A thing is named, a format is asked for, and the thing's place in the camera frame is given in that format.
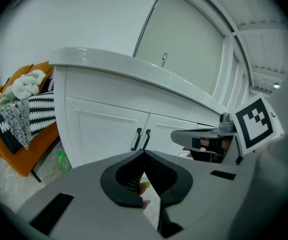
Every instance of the ceiling light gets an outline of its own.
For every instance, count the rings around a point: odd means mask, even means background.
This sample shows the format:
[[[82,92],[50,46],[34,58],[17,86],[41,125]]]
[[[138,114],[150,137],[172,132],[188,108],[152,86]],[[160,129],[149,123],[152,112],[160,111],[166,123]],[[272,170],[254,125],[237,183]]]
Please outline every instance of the ceiling light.
[[[281,86],[280,86],[278,83],[274,83],[274,88],[275,88],[275,89],[280,89]]]

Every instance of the black and white blanket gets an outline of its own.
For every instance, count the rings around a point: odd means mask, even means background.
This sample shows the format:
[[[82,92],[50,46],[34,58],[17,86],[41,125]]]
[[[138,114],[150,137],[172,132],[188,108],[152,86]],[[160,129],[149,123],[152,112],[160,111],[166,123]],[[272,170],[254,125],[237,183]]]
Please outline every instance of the black and white blanket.
[[[15,154],[28,149],[32,138],[55,121],[54,93],[41,93],[0,109],[0,137]]]

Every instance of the white ceiling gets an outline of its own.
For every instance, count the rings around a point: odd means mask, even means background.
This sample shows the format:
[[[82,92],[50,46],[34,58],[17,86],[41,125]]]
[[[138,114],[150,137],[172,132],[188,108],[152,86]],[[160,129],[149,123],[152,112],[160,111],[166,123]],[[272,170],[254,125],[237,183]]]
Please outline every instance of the white ceiling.
[[[288,19],[274,0],[218,0],[238,27],[250,57],[251,89],[274,91],[288,74]]]

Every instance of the green bottle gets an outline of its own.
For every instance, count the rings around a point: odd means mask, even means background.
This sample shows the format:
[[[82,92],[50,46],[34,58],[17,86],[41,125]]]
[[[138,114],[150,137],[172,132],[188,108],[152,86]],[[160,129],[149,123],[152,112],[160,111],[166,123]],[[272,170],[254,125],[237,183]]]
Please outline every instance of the green bottle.
[[[59,156],[58,163],[59,163],[60,168],[64,172],[68,172],[72,168],[72,166],[71,166],[71,164],[70,164],[65,152],[58,151],[58,152],[56,152],[56,155]]]

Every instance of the black handle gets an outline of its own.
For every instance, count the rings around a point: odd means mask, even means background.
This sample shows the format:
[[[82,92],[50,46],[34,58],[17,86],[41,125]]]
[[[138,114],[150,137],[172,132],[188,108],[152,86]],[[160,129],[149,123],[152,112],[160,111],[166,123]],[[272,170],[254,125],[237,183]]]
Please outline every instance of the black handle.
[[[142,128],[137,128],[136,132],[137,132],[138,136],[137,136],[137,139],[135,142],[135,146],[130,149],[131,151],[134,151],[138,148],[138,145],[139,145],[139,142],[141,139],[141,131],[142,131]]]
[[[147,130],[146,130],[147,138],[146,138],[146,140],[145,140],[145,143],[144,143],[144,146],[143,146],[143,150],[145,150],[145,149],[146,149],[146,146],[149,144],[150,133],[151,133],[151,130],[150,130],[150,129],[147,129]]]

